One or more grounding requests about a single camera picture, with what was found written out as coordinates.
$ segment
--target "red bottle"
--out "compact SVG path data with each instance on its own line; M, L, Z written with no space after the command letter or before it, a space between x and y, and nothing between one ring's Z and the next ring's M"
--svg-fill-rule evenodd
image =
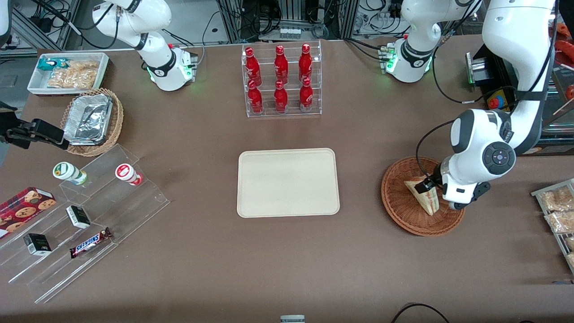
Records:
M283 81L283 85L289 81L289 63L284 54L283 46L277 45L275 47L275 76L278 80Z
M261 92L255 85L254 80L249 80L247 83L249 91L247 91L247 97L249 98L249 105L255 114L263 113L263 99L261 98Z
M311 112L311 104L313 104L313 89L311 88L311 78L306 76L303 78L303 87L299 91L299 109L302 112Z
M303 82L305 76L311 77L313 59L311 58L311 46L303 44L301 57L299 58L299 82Z
M261 70L259 69L259 62L253 56L253 48L247 47L245 49L245 56L247 56L247 61L245 62L245 67L247 68L247 76L250 80L255 81L256 86L261 85Z
M287 91L283 89L283 81L275 82L275 109L278 114L285 114L289 107L287 106Z

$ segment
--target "red cookie box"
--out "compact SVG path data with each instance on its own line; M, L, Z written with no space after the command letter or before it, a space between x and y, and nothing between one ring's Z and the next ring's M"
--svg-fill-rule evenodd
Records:
M54 196L35 187L28 187L0 204L0 239L56 204Z

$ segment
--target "aluminum foil container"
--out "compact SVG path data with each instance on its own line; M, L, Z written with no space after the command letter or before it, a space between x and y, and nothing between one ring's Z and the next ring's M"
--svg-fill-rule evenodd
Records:
M114 102L105 94L75 98L64 126L71 145L101 145L106 141Z

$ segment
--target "wicker basket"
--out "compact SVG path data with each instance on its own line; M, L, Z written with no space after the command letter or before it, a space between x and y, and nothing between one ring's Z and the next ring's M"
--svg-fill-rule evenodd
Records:
M420 157L422 166L432 171L439 164L438 161ZM423 176L414 156L407 157L392 164L385 172L381 184L381 197L385 209L391 218L402 228L419 236L441 236L454 229L464 216L464 209L452 210L448 202L442 198L439 188L439 210L429 216L417 199L404 184L414 176Z
M84 157L94 157L101 155L108 150L110 150L115 143L118 141L119 133L122 131L122 121L123 121L123 107L122 103L118 100L118 97L115 94L108 90L108 89L96 89L91 90L86 93L82 93L80 95L97 95L97 94L106 94L114 100L114 106L111 110L111 117L110 117L110 124L108 126L108 133L106 141L99 146L72 146L68 147L68 152L74 155L82 155ZM64 117L62 118L62 122L60 123L60 128L64 129L64 125L66 124L66 120L68 119L68 113L70 112L70 108L72 107L72 102L68 105L68 108L64 112Z

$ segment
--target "acrylic bottle rack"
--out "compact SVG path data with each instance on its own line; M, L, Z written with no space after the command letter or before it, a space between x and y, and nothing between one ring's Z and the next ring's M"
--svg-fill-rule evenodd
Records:
M83 185L62 182L52 190L57 201L53 208L28 222L24 230L0 240L0 270L9 282L28 285L35 303L48 302L169 204L141 171L138 160L116 144L82 168L88 175ZM115 168L122 163L132 165L144 181L131 186L117 179ZM65 210L70 205L86 211L91 221L89 228L72 226ZM106 227L113 237L71 259L70 248ZM46 235L52 252L44 257L31 255L22 238L27 233Z
M323 111L322 99L321 99L321 89L323 87L323 81L321 79L321 43L319 41L294 41L287 43L276 43L274 45L283 45L285 57L289 63L289 80L285 85L285 90L288 96L288 107L289 109L285 114L279 114L275 110L275 81L277 77L275 76L275 46L271 46L267 43L254 43L249 45L244 45L242 48L241 55L241 67L243 70L243 91L245 92L245 106L247 110L248 117L275 117L275 118L289 118L289 117L305 117L305 116L317 116ZM301 82L299 81L299 57L301 56L301 46L303 44L309 44L311 46L311 57L313 59L312 63L312 74L311 74L311 88L313 89L313 104L311 106L311 111L303 113L299 109L299 91L301 89ZM249 98L247 97L247 81L249 77L247 76L247 69L245 68L245 62L247 56L245 56L245 48L252 47L254 56L259 61L259 67L261 69L261 79L262 84L258 87L261 92L261 97L263 99L263 113L254 114L251 106L249 104Z

